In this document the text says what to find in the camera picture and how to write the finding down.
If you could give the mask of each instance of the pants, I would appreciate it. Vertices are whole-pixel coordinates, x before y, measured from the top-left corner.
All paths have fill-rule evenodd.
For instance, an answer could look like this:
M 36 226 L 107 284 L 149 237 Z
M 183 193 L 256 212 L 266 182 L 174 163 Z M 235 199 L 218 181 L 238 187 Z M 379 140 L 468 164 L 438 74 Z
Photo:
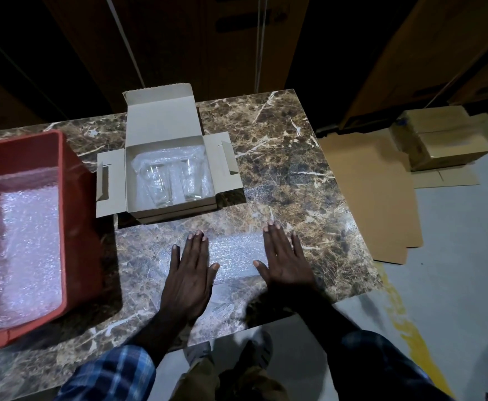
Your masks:
M 209 358 L 195 362 L 175 386 L 170 401 L 288 401 L 285 388 L 261 367 L 237 367 L 218 376 Z

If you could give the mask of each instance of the plastic container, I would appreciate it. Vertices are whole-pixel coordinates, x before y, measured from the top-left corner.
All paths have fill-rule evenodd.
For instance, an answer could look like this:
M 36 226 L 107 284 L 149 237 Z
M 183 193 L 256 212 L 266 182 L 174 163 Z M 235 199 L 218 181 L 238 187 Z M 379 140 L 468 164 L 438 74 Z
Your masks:
M 44 317 L 0 330 L 0 348 L 102 291 L 101 243 L 94 229 L 95 179 L 60 131 L 0 141 L 0 175 L 58 167 L 62 303 Z

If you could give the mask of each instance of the marble tabletop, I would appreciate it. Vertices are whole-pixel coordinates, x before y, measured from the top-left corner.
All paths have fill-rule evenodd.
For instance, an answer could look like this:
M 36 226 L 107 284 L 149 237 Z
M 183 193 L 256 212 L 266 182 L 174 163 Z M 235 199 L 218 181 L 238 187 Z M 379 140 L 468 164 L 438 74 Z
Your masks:
M 0 400 L 63 384 L 88 359 L 123 343 L 155 313 L 167 265 L 160 259 L 196 229 L 210 238 L 259 233 L 272 217 L 295 229 L 325 291 L 341 300 L 381 287 L 361 234 L 294 90 L 197 103 L 203 131 L 228 131 L 244 197 L 185 219 L 141 225 L 124 216 L 99 220 L 105 291 L 0 349 Z M 127 114 L 0 131 L 0 139 L 60 129 L 94 171 L 99 152 L 123 148 Z M 207 310 L 174 349 L 284 316 L 261 302 L 265 284 L 248 277 L 216 284 Z

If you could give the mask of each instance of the gray concrete floor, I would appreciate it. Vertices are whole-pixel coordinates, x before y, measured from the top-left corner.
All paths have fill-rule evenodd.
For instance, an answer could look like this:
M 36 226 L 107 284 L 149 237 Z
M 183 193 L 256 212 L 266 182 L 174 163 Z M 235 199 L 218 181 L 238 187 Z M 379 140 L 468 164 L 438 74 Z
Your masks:
M 474 171 L 481 185 L 417 190 L 424 246 L 411 249 L 404 266 L 381 266 L 387 290 L 338 303 L 466 401 L 488 392 L 488 155 Z M 263 328 L 274 340 L 268 372 L 293 401 L 337 399 L 325 355 L 298 316 Z M 220 371 L 233 366 L 255 329 L 213 343 Z M 149 399 L 167 400 L 187 369 L 182 351 L 166 355 Z

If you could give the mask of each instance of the clear glass cup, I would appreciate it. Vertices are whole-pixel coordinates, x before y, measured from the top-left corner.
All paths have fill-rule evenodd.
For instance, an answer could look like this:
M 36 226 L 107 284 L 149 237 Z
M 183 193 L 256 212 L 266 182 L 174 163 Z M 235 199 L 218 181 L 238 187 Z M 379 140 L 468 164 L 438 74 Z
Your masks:
M 186 201 L 200 200 L 202 195 L 203 161 L 199 159 L 184 159 L 181 166 L 181 184 Z
M 151 163 L 144 166 L 141 176 L 145 181 L 148 195 L 157 207 L 171 205 L 172 187 L 170 183 L 170 169 L 162 163 Z

